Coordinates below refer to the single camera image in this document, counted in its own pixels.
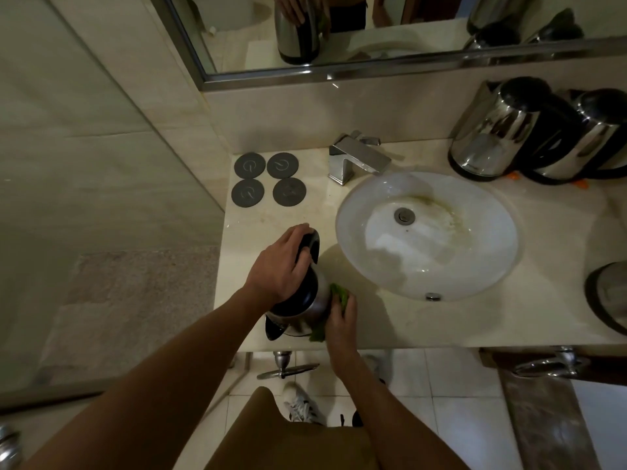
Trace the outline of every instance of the chrome faucet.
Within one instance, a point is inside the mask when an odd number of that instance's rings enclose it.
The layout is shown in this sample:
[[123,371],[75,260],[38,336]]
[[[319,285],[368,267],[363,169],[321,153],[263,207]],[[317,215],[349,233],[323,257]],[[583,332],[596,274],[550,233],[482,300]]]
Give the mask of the chrome faucet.
[[344,186],[353,176],[353,164],[368,173],[383,173],[392,159],[368,146],[380,144],[375,136],[363,136],[358,130],[341,134],[329,147],[329,178]]

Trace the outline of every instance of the round gray coaster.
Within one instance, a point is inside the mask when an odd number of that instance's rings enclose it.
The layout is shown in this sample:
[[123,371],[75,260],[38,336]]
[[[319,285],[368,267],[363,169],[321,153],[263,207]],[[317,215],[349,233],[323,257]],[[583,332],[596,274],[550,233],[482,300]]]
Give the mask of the round gray coaster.
[[266,169],[266,160],[259,153],[251,151],[235,160],[233,168],[240,178],[256,178]]
[[272,189],[272,197],[281,206],[295,206],[306,194],[307,188],[298,178],[284,178]]
[[268,174],[277,179],[289,178],[298,171],[298,158],[291,153],[282,151],[268,160]]
[[263,185],[260,181],[248,178],[240,181],[233,187],[231,199],[236,205],[249,208],[262,200],[263,192]]

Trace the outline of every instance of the mirror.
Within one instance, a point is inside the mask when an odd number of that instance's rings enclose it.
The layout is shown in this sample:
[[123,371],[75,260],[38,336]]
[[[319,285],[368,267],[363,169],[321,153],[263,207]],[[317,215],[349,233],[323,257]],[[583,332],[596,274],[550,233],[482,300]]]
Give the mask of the mirror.
[[627,0],[153,0],[217,74],[627,34]]

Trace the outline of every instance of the sink drain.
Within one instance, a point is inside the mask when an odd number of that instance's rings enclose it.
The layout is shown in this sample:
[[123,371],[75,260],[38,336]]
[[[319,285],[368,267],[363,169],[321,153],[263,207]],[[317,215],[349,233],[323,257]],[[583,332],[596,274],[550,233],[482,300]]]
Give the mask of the sink drain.
[[411,209],[398,208],[394,212],[394,220],[401,226],[408,226],[414,223],[416,215]]

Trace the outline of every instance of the forearm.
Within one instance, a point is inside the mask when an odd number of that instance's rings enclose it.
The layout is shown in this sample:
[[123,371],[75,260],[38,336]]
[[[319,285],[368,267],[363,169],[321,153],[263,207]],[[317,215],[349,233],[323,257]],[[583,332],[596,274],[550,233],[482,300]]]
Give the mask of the forearm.
[[384,470],[468,470],[466,464],[417,417],[355,354],[341,379],[355,403]]
[[24,470],[171,469],[241,342],[271,305],[259,291],[236,292],[118,381]]

